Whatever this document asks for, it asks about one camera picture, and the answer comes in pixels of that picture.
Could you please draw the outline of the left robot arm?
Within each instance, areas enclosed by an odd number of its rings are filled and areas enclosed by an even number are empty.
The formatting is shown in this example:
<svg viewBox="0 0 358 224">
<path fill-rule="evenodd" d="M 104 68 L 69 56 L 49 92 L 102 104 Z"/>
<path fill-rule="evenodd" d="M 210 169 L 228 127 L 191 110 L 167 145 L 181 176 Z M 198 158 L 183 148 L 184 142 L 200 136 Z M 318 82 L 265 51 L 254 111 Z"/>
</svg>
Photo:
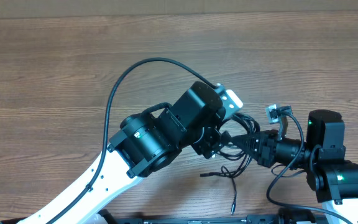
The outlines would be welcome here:
<svg viewBox="0 0 358 224">
<path fill-rule="evenodd" d="M 174 105 L 155 105 L 127 117 L 110 138 L 101 169 L 78 179 L 22 223 L 91 223 L 110 201 L 168 166 L 184 147 L 209 159 L 222 148 L 217 125 L 243 103 L 222 85 L 194 84 Z"/>
</svg>

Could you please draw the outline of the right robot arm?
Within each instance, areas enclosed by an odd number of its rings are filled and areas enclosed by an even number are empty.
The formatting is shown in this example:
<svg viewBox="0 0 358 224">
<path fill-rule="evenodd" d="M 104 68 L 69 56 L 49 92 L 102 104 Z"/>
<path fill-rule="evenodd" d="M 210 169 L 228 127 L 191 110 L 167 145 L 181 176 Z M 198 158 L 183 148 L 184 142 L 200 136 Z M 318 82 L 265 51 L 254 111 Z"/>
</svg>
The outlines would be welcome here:
<svg viewBox="0 0 358 224">
<path fill-rule="evenodd" d="M 358 164 L 345 158 L 345 124 L 340 113 L 314 110 L 309 113 L 307 132 L 300 139 L 286 138 L 288 118 L 298 122 L 290 106 L 267 108 L 271 124 L 280 128 L 254 134 L 234 136 L 233 145 L 250 155 L 258 165 L 267 168 L 279 164 L 284 169 L 276 175 L 276 184 L 289 169 L 303 169 L 321 208 L 268 200 L 283 210 L 312 211 L 325 214 L 328 223 L 358 223 Z"/>
</svg>

